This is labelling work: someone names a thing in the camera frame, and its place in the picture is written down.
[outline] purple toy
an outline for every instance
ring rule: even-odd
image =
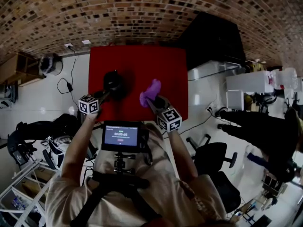
[[[152,84],[146,89],[145,92],[140,94],[140,104],[142,107],[147,108],[148,102],[146,101],[149,98],[152,101],[155,101],[156,96],[160,93],[161,82],[157,79],[152,80]]]

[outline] black strap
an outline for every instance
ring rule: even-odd
[[[111,190],[103,188],[101,184],[95,188],[83,208],[80,210],[80,213],[71,221],[71,227],[85,227],[96,206],[109,192],[111,192]]]
[[[112,191],[120,192],[126,198],[132,199],[136,209],[148,222],[161,218],[137,191],[138,188],[146,189],[149,186],[148,180],[137,176],[101,174],[95,171],[93,180],[100,184],[92,191],[77,217],[71,221],[71,227],[85,227],[101,199]]]

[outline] red tabletop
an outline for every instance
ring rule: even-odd
[[[103,46],[90,50],[89,93],[103,89],[103,77],[117,70],[123,77],[127,96],[119,101],[104,103],[99,121],[154,120],[150,108],[140,105],[139,95],[153,79],[161,81],[160,95],[166,97],[188,117],[188,89],[185,51],[158,46]]]

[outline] forearm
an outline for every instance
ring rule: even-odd
[[[178,131],[168,133],[177,171],[182,181],[188,183],[198,177],[196,166]]]
[[[65,153],[62,177],[67,177],[80,183],[82,166],[87,153],[89,139],[95,124],[95,116],[87,116],[82,126],[72,139]]]

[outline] wooden shelf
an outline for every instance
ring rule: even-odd
[[[43,79],[39,74],[39,60],[33,56],[18,52],[13,58],[0,66],[0,84],[24,86]]]

